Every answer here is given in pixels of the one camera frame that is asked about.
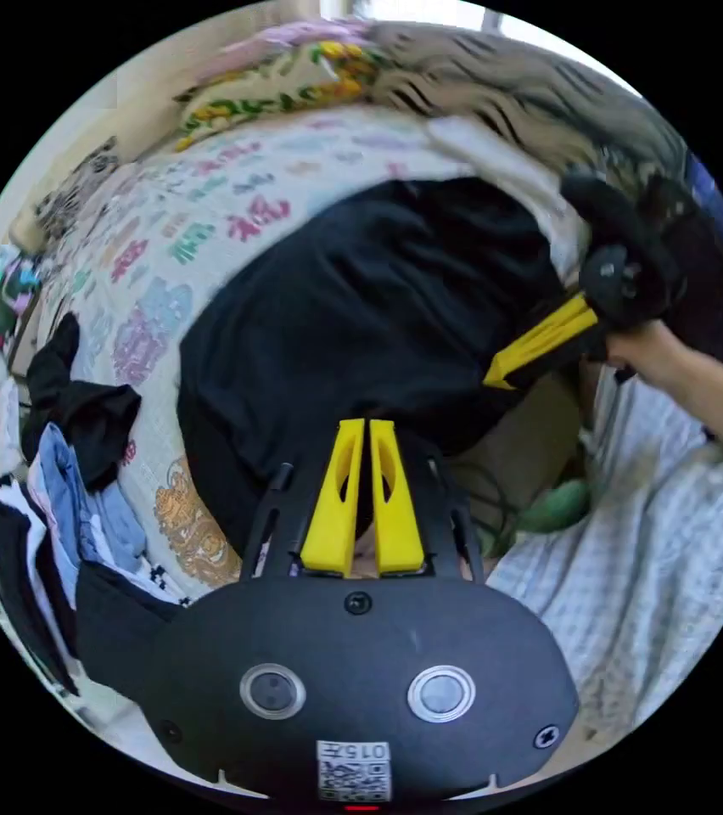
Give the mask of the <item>person's right hand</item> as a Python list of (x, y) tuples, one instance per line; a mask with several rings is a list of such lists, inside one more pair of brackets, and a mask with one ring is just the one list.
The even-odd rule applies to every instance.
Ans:
[(690, 349), (661, 320), (614, 331), (605, 340), (608, 361), (632, 368), (650, 385), (669, 385), (680, 373)]

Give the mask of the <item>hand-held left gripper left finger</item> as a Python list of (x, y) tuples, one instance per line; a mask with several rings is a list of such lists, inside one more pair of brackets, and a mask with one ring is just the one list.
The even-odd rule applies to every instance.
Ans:
[(364, 440), (364, 419), (339, 423), (300, 550), (302, 565), (309, 571), (350, 575)]

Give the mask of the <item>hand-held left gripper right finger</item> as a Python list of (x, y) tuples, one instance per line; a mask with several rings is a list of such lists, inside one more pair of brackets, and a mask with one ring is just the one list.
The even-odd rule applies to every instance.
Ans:
[(395, 424), (372, 419), (369, 438), (378, 574), (417, 573), (424, 566), (425, 555)]

